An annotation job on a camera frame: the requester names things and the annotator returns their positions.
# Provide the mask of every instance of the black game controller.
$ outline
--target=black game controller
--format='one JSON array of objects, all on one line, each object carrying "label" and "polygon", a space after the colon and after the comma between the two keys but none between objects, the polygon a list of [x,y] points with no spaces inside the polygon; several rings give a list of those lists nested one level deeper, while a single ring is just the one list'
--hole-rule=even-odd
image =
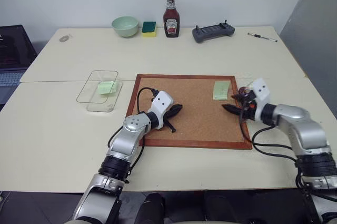
[{"label": "black game controller", "polygon": [[192,30],[193,37],[198,43],[202,43],[204,40],[211,38],[217,38],[221,36],[231,36],[235,32],[235,28],[225,23],[220,23],[219,25],[212,25],[204,28],[199,28],[198,26]]}]

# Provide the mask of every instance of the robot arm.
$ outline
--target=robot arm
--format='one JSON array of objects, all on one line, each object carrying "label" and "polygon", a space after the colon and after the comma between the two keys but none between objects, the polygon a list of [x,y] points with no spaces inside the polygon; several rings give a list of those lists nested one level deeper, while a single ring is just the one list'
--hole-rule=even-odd
[{"label": "robot arm", "polygon": [[122,192],[139,140],[151,129],[163,127],[164,114],[173,99],[164,91],[154,98],[147,113],[125,118],[122,129],[109,147],[106,157],[81,197],[68,224],[117,223]]},{"label": "robot arm", "polygon": [[[269,104],[269,97],[270,92],[263,79],[255,80],[235,96],[248,104],[243,108],[246,109],[246,119],[274,125],[288,136],[297,157],[296,166],[300,168],[306,186],[312,189],[337,188],[337,168],[322,127],[311,120],[307,110]],[[241,113],[241,109],[232,105],[224,105],[224,108],[235,114]]]}]

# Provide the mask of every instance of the cork surface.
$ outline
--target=cork surface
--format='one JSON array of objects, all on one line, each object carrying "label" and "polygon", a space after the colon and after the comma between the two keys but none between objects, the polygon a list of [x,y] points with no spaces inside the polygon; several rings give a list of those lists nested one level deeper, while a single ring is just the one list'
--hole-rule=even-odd
[{"label": "cork surface", "polygon": [[[230,81],[228,100],[213,100],[215,81]],[[237,93],[233,76],[170,76],[138,75],[127,115],[137,114],[136,95],[142,87],[166,91],[174,104],[182,104],[182,110],[169,121],[176,132],[164,126],[146,135],[146,145],[156,147],[196,147],[251,149],[244,140],[239,127],[239,117],[224,110],[225,103],[237,104],[231,97]],[[140,111],[147,112],[151,106],[152,92],[141,93]]]}]

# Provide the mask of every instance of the floor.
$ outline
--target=floor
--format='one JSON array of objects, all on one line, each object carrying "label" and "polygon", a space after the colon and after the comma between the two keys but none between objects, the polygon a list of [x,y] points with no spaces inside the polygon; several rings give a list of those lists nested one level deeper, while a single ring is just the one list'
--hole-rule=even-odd
[{"label": "floor", "polygon": [[[140,205],[150,192],[123,192],[120,224],[133,224]],[[164,224],[204,220],[202,191],[160,192],[166,201]],[[206,195],[226,197],[239,223],[250,218],[266,223],[304,223],[304,206],[295,189],[259,191],[208,191]],[[0,223],[61,224],[71,219],[80,194],[11,192],[0,212]]]}]

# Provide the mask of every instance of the white tabletop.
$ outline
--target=white tabletop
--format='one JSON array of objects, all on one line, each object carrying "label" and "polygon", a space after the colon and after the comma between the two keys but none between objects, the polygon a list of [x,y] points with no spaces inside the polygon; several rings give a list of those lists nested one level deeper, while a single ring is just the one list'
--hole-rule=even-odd
[{"label": "white tabletop", "polygon": [[[84,82],[20,84],[0,112],[0,149],[2,150],[0,190],[83,192],[105,157],[108,139],[120,127],[125,117],[136,73],[230,75],[238,72],[235,76],[239,87],[247,85],[257,76],[262,76],[271,90],[271,103],[297,105],[308,109],[312,118],[321,123],[325,129],[336,156],[336,119],[310,80],[304,77],[283,43],[273,43],[244,34],[249,30],[278,38],[274,30],[271,27],[237,28],[236,30],[235,37],[218,38],[204,44],[196,44],[194,40],[190,40],[191,30],[183,29],[177,44],[182,49],[183,41],[186,42],[185,55],[190,61],[186,60],[180,52],[171,53],[167,50],[151,49],[155,44],[154,40],[161,44],[166,42],[174,44],[171,39],[160,37],[160,31],[157,38],[143,39],[142,45],[141,37],[121,39],[108,29],[59,30],[22,81],[85,80],[92,69],[118,70],[124,78],[120,96],[111,113],[88,112],[85,105],[76,102]],[[123,53],[125,49],[128,52],[124,55],[132,55],[136,51],[134,48],[136,45],[143,47],[142,53],[150,52],[146,54],[139,52],[137,56],[133,55],[133,59],[137,60],[137,64],[133,64],[125,57],[119,58],[115,55],[112,55],[112,59],[107,59],[108,42],[103,47],[92,44],[96,48],[96,54],[102,56],[97,59],[92,56],[94,48],[89,48],[91,46],[87,44],[86,37],[90,36],[90,31],[94,34],[91,36],[96,37],[96,41],[106,40],[105,35],[110,33],[109,37],[114,44],[110,47],[110,54],[114,54],[115,51]],[[58,43],[59,36],[67,33],[73,36],[69,43]],[[76,44],[70,43],[76,38],[80,39]],[[233,44],[230,46],[231,52],[228,52],[226,41],[237,44],[237,49],[242,51],[240,55],[236,55],[239,58],[232,55]],[[130,43],[129,46],[124,46],[125,42]],[[88,51],[78,48],[79,44],[83,44]],[[204,45],[208,46],[208,51],[205,50],[203,56],[199,54],[200,60],[196,63],[192,60],[193,57],[189,51],[198,51],[195,47],[204,49]],[[76,53],[78,50],[82,50],[83,54],[78,55]],[[82,58],[81,61],[72,64],[80,58]],[[170,59],[168,64],[172,65],[171,68],[167,68],[163,58]],[[104,60],[110,60],[111,63],[115,61],[118,67],[105,65]],[[182,65],[173,67],[173,61],[180,62]],[[208,63],[203,67],[201,63],[206,61]],[[281,73],[284,65],[287,65],[287,72],[292,69],[289,74]],[[250,134],[264,127],[253,121],[249,122],[248,126]],[[287,137],[276,129],[261,134],[257,140],[289,143]],[[289,150],[271,148],[266,150],[292,155]],[[295,175],[296,169],[289,160],[267,157],[255,150],[147,147],[129,177],[131,183],[127,184],[124,190],[289,188],[294,187]]]}]

